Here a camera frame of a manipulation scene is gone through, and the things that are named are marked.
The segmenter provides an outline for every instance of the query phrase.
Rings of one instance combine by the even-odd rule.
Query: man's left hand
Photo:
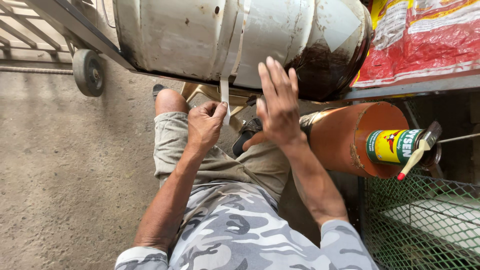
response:
[[[220,137],[227,103],[208,101],[188,113],[188,143],[186,149],[206,154]]]

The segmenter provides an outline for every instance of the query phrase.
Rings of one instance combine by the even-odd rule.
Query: forearm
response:
[[[167,251],[180,226],[204,157],[204,153],[187,144],[177,166],[143,215],[133,246],[151,246]]]
[[[318,225],[332,219],[348,221],[342,196],[310,150],[305,134],[280,148],[290,161],[299,195]]]

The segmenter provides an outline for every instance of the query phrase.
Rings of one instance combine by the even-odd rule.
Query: cart wheel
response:
[[[100,57],[90,49],[79,49],[73,55],[73,76],[81,93],[99,97],[105,87]]]

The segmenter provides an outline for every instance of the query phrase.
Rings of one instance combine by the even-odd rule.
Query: plastic chair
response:
[[[180,94],[187,100],[187,103],[190,103],[190,101],[192,101],[192,99],[199,93],[211,100],[221,101],[220,89],[218,87],[183,83],[183,88]],[[229,91],[229,105],[235,106],[235,108],[230,111],[229,124],[236,131],[239,131],[243,124],[235,117],[235,115],[248,107],[247,100],[252,96],[259,98],[261,95],[233,89]]]

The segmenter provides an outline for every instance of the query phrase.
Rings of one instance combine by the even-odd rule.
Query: white cylindrical tank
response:
[[[358,0],[114,0],[124,57],[138,70],[261,92],[257,65],[294,67],[301,99],[335,98],[369,48]]]

